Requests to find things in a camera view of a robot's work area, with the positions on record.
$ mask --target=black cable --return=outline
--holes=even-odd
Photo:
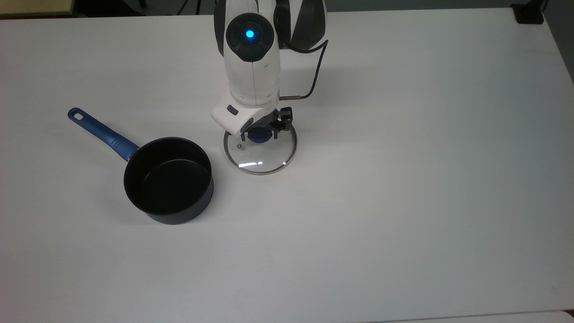
[[[201,0],[197,0],[197,8],[195,8],[195,15],[199,14],[199,7],[201,7]]]
[[[177,13],[177,16],[179,16],[179,14],[183,11],[183,8],[185,8],[185,5],[187,4],[188,0],[185,0],[185,2],[183,3],[183,5],[181,6],[180,11]]]
[[[302,97],[300,97],[298,95],[279,97],[279,101],[302,100],[302,99],[307,99],[308,97],[311,96],[311,94],[313,93],[313,90],[315,89],[315,84],[317,84],[317,78],[319,77],[319,69],[321,69],[321,62],[323,61],[323,55],[325,54],[325,49],[327,49],[327,44],[329,44],[329,40],[325,40],[325,42],[323,42],[321,45],[317,46],[317,48],[315,49],[315,51],[316,51],[319,48],[323,48],[323,50],[321,51],[321,56],[319,56],[319,62],[317,62],[317,69],[315,70],[315,77],[313,78],[313,85],[311,85],[311,90],[309,91],[309,93],[307,93],[306,95],[303,95]]]

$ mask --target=saucepan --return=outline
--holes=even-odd
[[[193,141],[167,137],[141,148],[78,108],[68,118],[127,161],[123,185],[129,200],[152,219],[182,224],[198,216],[214,192],[211,163]]]

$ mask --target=circular button panel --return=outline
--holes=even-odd
[[[275,31],[265,17],[244,13],[227,27],[226,39],[231,50],[243,61],[261,60],[275,39]]]

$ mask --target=blue pan handle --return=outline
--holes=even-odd
[[[82,109],[77,107],[73,108],[68,112],[68,118],[94,136],[100,138],[126,161],[129,161],[134,152],[139,149],[136,144],[94,119],[91,115],[82,111]]]

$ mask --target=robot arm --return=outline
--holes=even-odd
[[[229,87],[211,116],[234,136],[258,122],[273,121],[273,116],[277,119],[280,44],[290,41],[308,49],[324,35],[323,0],[290,1],[219,0],[216,5],[215,34]]]

